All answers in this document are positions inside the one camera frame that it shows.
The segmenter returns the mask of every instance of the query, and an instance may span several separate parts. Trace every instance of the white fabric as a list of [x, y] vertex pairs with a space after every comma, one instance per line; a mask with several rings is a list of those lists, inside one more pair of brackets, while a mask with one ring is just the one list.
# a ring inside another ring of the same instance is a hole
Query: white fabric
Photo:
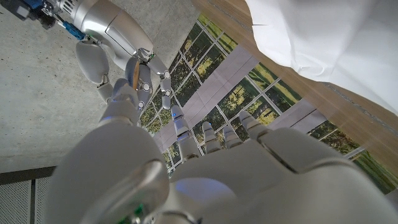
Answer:
[[258, 49], [398, 114], [397, 0], [246, 0]]

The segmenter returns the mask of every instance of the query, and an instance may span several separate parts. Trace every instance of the robotic arm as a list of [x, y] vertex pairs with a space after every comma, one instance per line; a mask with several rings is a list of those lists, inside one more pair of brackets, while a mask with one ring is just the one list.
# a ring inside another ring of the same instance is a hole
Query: robotic arm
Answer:
[[183, 164], [169, 180], [137, 124], [135, 89], [119, 79], [98, 128], [55, 169], [46, 223], [396, 223], [398, 214], [352, 162], [293, 129], [239, 115], [250, 139], [224, 128], [228, 150], [203, 123], [206, 155], [173, 106]]
[[[163, 107], [170, 108], [169, 71], [153, 52], [153, 44], [139, 24], [117, 5], [108, 0], [1, 0], [1, 4], [22, 20], [39, 18], [47, 29], [58, 21], [80, 40], [76, 45], [79, 66], [86, 78], [97, 85], [105, 102], [111, 97], [112, 86], [108, 79], [109, 65], [102, 49], [126, 71], [126, 79], [134, 82], [139, 98], [138, 110], [146, 106], [153, 92], [151, 70], [160, 77]], [[65, 22], [58, 15], [60, 11], [68, 14], [73, 24]], [[140, 67], [141, 72], [129, 72], [137, 71], [136, 67]]]

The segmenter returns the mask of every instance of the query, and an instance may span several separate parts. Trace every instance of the wire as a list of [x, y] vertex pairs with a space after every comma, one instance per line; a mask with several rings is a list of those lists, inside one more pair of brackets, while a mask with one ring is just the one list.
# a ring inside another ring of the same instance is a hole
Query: wire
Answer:
[[65, 22], [58, 14], [55, 14], [55, 16], [57, 17], [57, 20], [58, 20], [58, 21], [60, 21], [60, 22], [62, 22], [62, 23]]

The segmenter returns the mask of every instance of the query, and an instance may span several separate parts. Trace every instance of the robot finger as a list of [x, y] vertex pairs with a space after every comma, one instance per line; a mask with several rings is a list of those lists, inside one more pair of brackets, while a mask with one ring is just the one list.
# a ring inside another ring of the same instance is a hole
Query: robot finger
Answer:
[[128, 60], [124, 72], [124, 77], [129, 82], [129, 85], [136, 90], [138, 87], [138, 78], [139, 78], [139, 58], [131, 57]]
[[150, 80], [150, 69], [146, 65], [139, 65], [139, 85], [137, 85], [138, 109], [142, 110], [148, 103], [153, 92], [152, 81]]
[[242, 140], [235, 134], [234, 129], [231, 126], [225, 126], [223, 129], [224, 139], [227, 149], [242, 144]]
[[187, 121], [184, 119], [181, 108], [175, 105], [172, 107], [171, 113], [182, 162], [199, 157], [197, 153], [197, 144], [192, 137], [192, 133], [188, 128]]
[[221, 149], [221, 145], [217, 141], [217, 137], [214, 134], [211, 124], [206, 121], [202, 124], [201, 128], [205, 136], [206, 154], [219, 151]]
[[147, 63], [149, 68], [160, 76], [160, 89], [162, 90], [162, 104], [163, 108], [170, 108], [170, 95], [172, 89], [170, 72], [166, 66], [156, 55]]
[[104, 83], [104, 76], [109, 72], [109, 63], [100, 46], [79, 41], [76, 44], [76, 58], [81, 71], [90, 82], [97, 85]]
[[250, 138], [253, 140], [257, 141], [260, 136], [269, 132], [269, 129], [254, 119], [247, 111], [241, 111], [239, 119], [245, 130], [249, 133]]

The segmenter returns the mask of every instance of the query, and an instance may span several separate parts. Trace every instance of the green foliage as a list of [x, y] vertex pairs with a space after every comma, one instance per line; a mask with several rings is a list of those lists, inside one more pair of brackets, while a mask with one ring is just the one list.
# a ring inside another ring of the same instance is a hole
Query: green foliage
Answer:
[[261, 90], [265, 90], [278, 78], [270, 70], [268, 70], [268, 68], [263, 66], [262, 63], [258, 63], [248, 75]]
[[166, 150], [163, 152], [163, 158], [166, 163], [167, 169], [171, 168], [172, 163], [171, 163], [170, 157], [169, 157], [169, 150]]
[[181, 106], [184, 106], [191, 96], [199, 89], [200, 83], [193, 73], [189, 76], [188, 80], [181, 86], [181, 88], [175, 93], [175, 96], [180, 102]]
[[217, 42], [229, 54], [235, 49], [236, 46], [238, 46], [238, 43], [236, 43], [232, 38], [230, 38], [225, 33], [221, 35], [221, 37], [218, 39]]
[[388, 194], [398, 187], [398, 178], [378, 163], [367, 151], [362, 152], [353, 162], [367, 173], [384, 194]]
[[174, 164], [181, 160], [180, 149], [178, 148], [177, 141], [169, 147], [169, 152]]
[[197, 40], [191, 45], [188, 51], [185, 53], [185, 58], [191, 67], [194, 67], [199, 59], [206, 53], [207, 49], [211, 46], [211, 40], [202, 32]]
[[206, 30], [209, 32], [209, 34], [214, 38], [217, 39], [217, 37], [223, 32], [216, 24], [213, 22], [210, 22]]
[[180, 52], [177, 53], [177, 55], [175, 56], [172, 64], [169, 67], [169, 72], [172, 72], [173, 68], [177, 65], [177, 63], [180, 61], [181, 59], [181, 54]]
[[156, 93], [155, 97], [152, 100], [156, 111], [159, 111], [163, 107], [163, 102], [162, 102], [162, 91], [160, 88], [158, 88], [158, 92]]
[[291, 107], [287, 99], [280, 95], [274, 86], [266, 92], [266, 95], [281, 110], [281, 112], [285, 112]]
[[205, 15], [203, 15], [203, 14], [200, 14], [200, 15], [199, 15], [198, 21], [199, 21], [203, 26], [206, 26], [207, 23], [210, 22], [210, 20], [207, 19], [207, 17], [206, 17]]
[[359, 147], [359, 144], [355, 143], [352, 139], [350, 139], [345, 133], [342, 133], [340, 130], [336, 130], [334, 133], [331, 133], [329, 136], [322, 139], [321, 142], [324, 142], [333, 149], [336, 149], [343, 155]]
[[218, 106], [228, 119], [231, 119], [247, 104], [249, 104], [259, 92], [243, 78], [219, 103]]
[[217, 46], [213, 46], [195, 69], [200, 80], [204, 82], [225, 58], [225, 54]]
[[279, 101], [281, 103], [281, 107], [279, 109], [284, 112], [289, 109], [291, 106], [296, 104], [299, 100], [301, 100], [301, 96], [293, 91], [291, 87], [286, 85], [282, 80], [276, 83], [272, 90], [276, 92], [276, 95], [279, 96]]
[[219, 131], [216, 133], [216, 138], [217, 138], [217, 141], [218, 141], [218, 142], [220, 143], [220, 145], [221, 145], [221, 149], [226, 149], [223, 130], [219, 130]]
[[165, 126], [172, 119], [171, 110], [162, 109], [159, 113], [159, 118], [162, 121], [163, 126]]
[[152, 106], [152, 103], [149, 103], [149, 104], [147, 105], [147, 109], [143, 112], [143, 114], [142, 114], [141, 117], [140, 117], [141, 126], [142, 126], [142, 127], [147, 126], [148, 123], [149, 123], [150, 121], [152, 121], [152, 119], [154, 118], [154, 116], [155, 116], [155, 109], [154, 109], [154, 107]]
[[193, 41], [201, 32], [201, 28], [198, 24], [193, 25], [192, 30], [189, 32], [188, 37], [185, 39], [181, 46], [181, 52], [184, 54], [192, 45]]
[[197, 125], [195, 125], [195, 127], [193, 127], [193, 133], [199, 144], [205, 140], [203, 137], [203, 130], [201, 129], [201, 126], [205, 121], [211, 124], [211, 127], [214, 131], [216, 131], [226, 122], [221, 113], [218, 111], [217, 107], [214, 107], [210, 113], [208, 113], [208, 115], [206, 115], [199, 123], [197, 123]]
[[264, 97], [256, 100], [246, 111], [263, 125], [271, 124], [279, 116]]
[[149, 132], [149, 134], [154, 135], [156, 132], [158, 132], [161, 129], [162, 125], [160, 125], [160, 119], [158, 117], [149, 124], [146, 129]]
[[181, 85], [181, 83], [189, 75], [190, 72], [191, 69], [189, 68], [189, 66], [185, 63], [184, 60], [181, 60], [171, 74], [172, 89], [177, 90], [177, 88]]
[[318, 125], [316, 128], [312, 129], [308, 134], [316, 139], [321, 139], [332, 131], [336, 130], [337, 126], [335, 126], [330, 121], [325, 121], [322, 124]]
[[249, 139], [249, 134], [246, 132], [245, 128], [241, 124], [239, 118], [235, 118], [231, 121], [232, 128], [235, 130], [236, 134], [242, 141]]

